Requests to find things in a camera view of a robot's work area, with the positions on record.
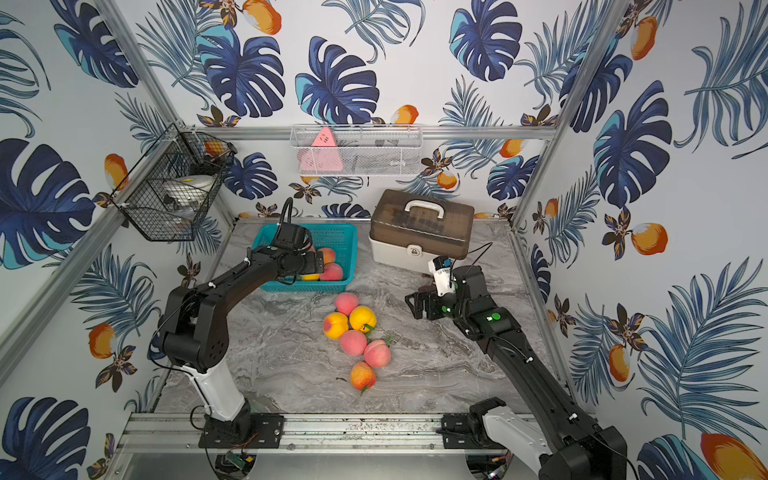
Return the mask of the teal plastic basket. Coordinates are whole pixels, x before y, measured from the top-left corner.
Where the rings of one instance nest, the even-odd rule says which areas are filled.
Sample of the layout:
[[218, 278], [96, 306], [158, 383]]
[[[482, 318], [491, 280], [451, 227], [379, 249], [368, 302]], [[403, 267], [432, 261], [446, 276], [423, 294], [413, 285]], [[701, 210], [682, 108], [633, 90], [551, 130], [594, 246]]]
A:
[[270, 293], [342, 293], [354, 278], [357, 252], [358, 231], [354, 225], [303, 224], [312, 236], [312, 245], [318, 248], [330, 248], [336, 254], [335, 264], [343, 271], [339, 281], [304, 281], [298, 278], [293, 284], [287, 285], [278, 281], [270, 281], [261, 286], [261, 290]]

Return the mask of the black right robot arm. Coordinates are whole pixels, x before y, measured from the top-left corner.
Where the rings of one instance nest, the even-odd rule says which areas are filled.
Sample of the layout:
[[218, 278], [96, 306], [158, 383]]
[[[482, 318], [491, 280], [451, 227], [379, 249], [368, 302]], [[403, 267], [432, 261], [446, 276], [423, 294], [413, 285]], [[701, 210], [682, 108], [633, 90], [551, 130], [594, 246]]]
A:
[[512, 313], [489, 294], [481, 267], [438, 257], [428, 268], [433, 285], [405, 298], [413, 317], [451, 319], [502, 369], [536, 421], [530, 424], [492, 397], [465, 414], [444, 415], [444, 446], [505, 448], [540, 479], [626, 478], [624, 437], [614, 427], [601, 427], [556, 380]]

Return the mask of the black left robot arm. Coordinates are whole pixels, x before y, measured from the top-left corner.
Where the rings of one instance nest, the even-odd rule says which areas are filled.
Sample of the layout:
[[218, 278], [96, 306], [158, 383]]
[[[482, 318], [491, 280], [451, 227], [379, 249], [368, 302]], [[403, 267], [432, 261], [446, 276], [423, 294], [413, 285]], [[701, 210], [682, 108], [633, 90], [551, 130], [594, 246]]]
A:
[[228, 314], [262, 285], [321, 273], [311, 232], [282, 221], [271, 243], [248, 249], [235, 267], [195, 288], [180, 286], [168, 296], [156, 337], [171, 367], [190, 377], [205, 407], [199, 446], [247, 446], [256, 435], [249, 402], [226, 364]]

